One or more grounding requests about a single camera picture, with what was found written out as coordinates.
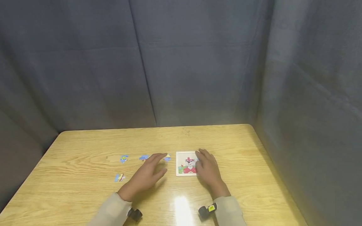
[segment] sleeve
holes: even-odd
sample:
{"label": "sleeve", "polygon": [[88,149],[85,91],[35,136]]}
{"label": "sleeve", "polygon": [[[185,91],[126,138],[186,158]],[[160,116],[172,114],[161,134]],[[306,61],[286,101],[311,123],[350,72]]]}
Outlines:
{"label": "sleeve", "polygon": [[113,193],[102,204],[96,216],[88,223],[88,226],[123,225],[131,206],[131,202],[126,202],[117,193]]}
{"label": "sleeve", "polygon": [[243,212],[235,197],[219,197],[214,202],[217,205],[215,215],[219,226],[246,226]]}

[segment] cartoon dog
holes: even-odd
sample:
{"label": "cartoon dog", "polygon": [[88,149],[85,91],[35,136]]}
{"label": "cartoon dog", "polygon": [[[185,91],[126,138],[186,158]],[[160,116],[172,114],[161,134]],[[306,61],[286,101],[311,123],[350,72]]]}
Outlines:
{"label": "cartoon dog", "polygon": [[186,168],[184,168],[184,174],[189,174],[189,173],[196,173],[196,168],[195,168],[195,160],[194,159],[190,159],[190,157],[188,157],[186,160]]}

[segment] hand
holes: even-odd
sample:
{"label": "hand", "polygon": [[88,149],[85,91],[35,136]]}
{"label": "hand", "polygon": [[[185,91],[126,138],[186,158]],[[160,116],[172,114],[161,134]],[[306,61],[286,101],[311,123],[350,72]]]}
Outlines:
{"label": "hand", "polygon": [[215,157],[205,149],[195,152],[199,161],[196,162],[197,175],[210,186],[214,198],[231,196],[229,189],[221,179]]}
{"label": "hand", "polygon": [[133,197],[142,191],[145,191],[156,184],[167,172],[166,168],[155,174],[157,164],[163,159],[167,153],[153,154],[132,176],[130,181],[124,184],[117,192],[125,201],[132,202]]}

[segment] fabric backdrop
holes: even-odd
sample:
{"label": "fabric backdrop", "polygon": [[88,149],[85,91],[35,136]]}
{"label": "fabric backdrop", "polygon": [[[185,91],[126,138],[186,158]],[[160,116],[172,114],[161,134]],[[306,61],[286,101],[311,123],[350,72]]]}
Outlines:
{"label": "fabric backdrop", "polygon": [[0,1],[0,209],[62,131],[249,123],[309,225],[360,225],[361,10]]}

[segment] table surface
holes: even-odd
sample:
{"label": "table surface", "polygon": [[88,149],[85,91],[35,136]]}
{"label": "table surface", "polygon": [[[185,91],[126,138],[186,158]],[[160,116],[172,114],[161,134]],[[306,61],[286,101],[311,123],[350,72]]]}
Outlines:
{"label": "table surface", "polygon": [[176,177],[176,151],[198,148],[214,154],[248,226],[307,225],[247,124],[63,132],[0,214],[0,225],[86,225],[125,183],[114,182],[115,175],[130,179],[141,155],[159,152],[171,155],[160,165],[168,172],[134,201],[143,213],[138,225],[217,225],[198,217],[197,210],[212,203],[206,187],[195,176]]}

